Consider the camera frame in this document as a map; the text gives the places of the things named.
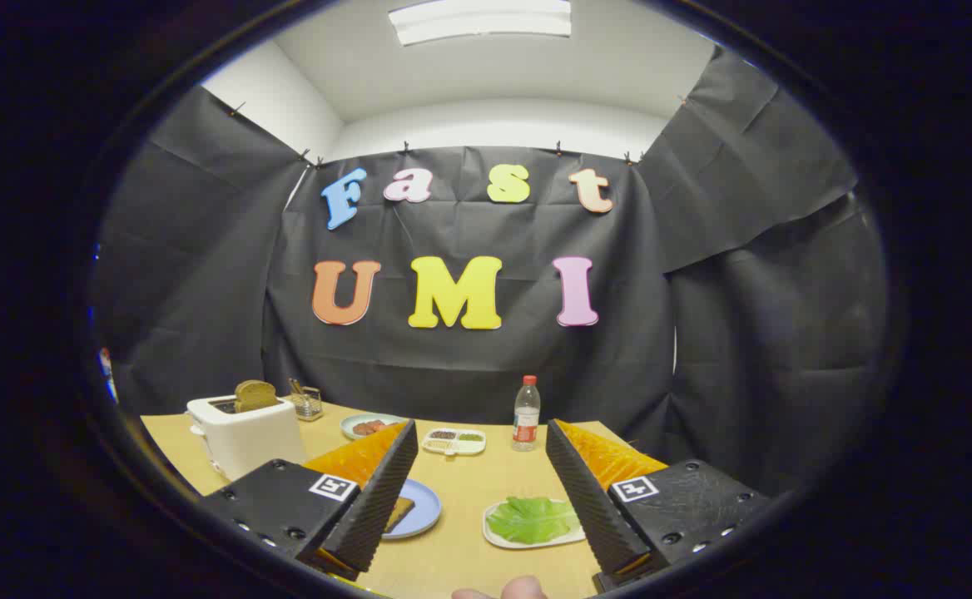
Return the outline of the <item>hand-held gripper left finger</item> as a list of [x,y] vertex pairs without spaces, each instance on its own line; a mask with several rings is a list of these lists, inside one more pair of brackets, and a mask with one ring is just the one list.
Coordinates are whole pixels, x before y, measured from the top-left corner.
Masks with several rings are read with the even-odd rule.
[[353,581],[369,570],[419,451],[405,420],[296,465],[273,458],[201,507],[288,560]]

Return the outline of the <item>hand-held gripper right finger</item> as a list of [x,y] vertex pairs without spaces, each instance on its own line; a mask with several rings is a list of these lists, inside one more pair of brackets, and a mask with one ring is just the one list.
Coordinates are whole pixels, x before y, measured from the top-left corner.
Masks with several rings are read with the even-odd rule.
[[598,592],[722,546],[772,501],[703,460],[665,465],[558,418],[546,453],[598,563]]

